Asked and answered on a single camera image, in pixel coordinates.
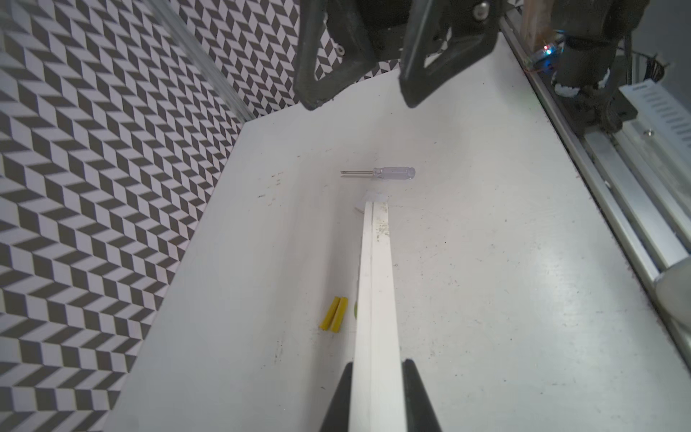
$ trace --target white tabletop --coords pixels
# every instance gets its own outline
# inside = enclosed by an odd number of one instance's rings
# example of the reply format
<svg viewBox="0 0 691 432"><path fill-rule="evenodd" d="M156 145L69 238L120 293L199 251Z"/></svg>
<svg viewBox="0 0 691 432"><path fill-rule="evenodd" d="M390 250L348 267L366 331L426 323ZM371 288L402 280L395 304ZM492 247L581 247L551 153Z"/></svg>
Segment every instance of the white tabletop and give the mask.
<svg viewBox="0 0 691 432"><path fill-rule="evenodd" d="M503 38L416 109L397 76L245 125L107 431L318 430L367 190L443 430L688 430L689 374ZM339 175L385 166L417 176Z"/></svg>

